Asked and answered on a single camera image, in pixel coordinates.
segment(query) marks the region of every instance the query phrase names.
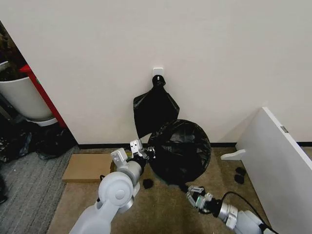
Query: gray carpet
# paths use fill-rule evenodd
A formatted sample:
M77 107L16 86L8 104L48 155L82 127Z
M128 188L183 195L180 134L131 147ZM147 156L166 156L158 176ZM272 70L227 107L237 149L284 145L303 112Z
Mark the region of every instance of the gray carpet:
M1 234L46 233L65 187L61 178L76 150L47 161L31 153L2 166L8 200L0 205Z

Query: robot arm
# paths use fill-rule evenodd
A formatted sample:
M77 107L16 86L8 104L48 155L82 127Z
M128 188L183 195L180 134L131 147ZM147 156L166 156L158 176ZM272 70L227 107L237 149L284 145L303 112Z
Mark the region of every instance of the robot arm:
M139 177L147 161L155 158L155 151L153 147L143 149L140 140L132 141L130 146L130 160L123 148L111 153L117 171L109 173L101 181L98 200L81 214L70 234L109 234L115 215L131 208L140 189ZM238 212L236 207L213 198L202 187L190 186L187 199L202 214L212 213L237 234L274 233L252 212Z
M190 186L186 194L192 206L202 214L213 214L236 234L273 234L259 217L250 211L238 211L230 204L213 198L203 187Z

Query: open trash bag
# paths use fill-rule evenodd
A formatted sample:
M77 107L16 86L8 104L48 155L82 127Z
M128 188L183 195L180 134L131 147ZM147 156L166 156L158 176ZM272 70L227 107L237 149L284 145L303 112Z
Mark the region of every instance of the open trash bag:
M184 185L198 178L207 168L211 146L206 133L187 120L173 120L152 133L148 143L156 158L153 171L166 183Z
M139 138L157 131L166 122L177 119L179 106L168 94L164 77L153 77L153 88L133 100L136 131Z

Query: black garbage bag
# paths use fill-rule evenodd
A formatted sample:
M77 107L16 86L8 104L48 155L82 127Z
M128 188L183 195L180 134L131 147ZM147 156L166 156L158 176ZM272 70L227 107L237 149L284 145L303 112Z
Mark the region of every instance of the black garbage bag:
M0 118L0 125L5 121ZM10 162L32 152L33 134L31 128L34 125L36 124L23 121L16 125L7 123L2 128L4 131L0 133L0 161Z
M166 122L177 119L179 106L168 94L164 77L156 75L152 79L153 88L133 100L136 132L139 138L157 131Z
M168 184L184 185L194 181L207 168L211 146L206 133L197 124L177 119L152 133L148 143L155 147L150 161L153 171Z
M53 124L41 132L36 152L39 158L47 160L61 156L75 145L77 142L69 129Z

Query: black baseboard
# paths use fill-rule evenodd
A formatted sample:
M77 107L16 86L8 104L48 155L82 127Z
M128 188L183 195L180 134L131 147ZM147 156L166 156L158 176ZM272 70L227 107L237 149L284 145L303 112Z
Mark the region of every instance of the black baseboard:
M312 142L309 141L300 141L297 142L301 147L312 147ZM220 142L210 143L211 147L235 147L236 142ZM129 148L129 143L118 143L118 144L80 144L79 148L82 150L85 149L106 149L106 148Z
M301 147L312 147L312 142L310 141L300 141L297 144Z

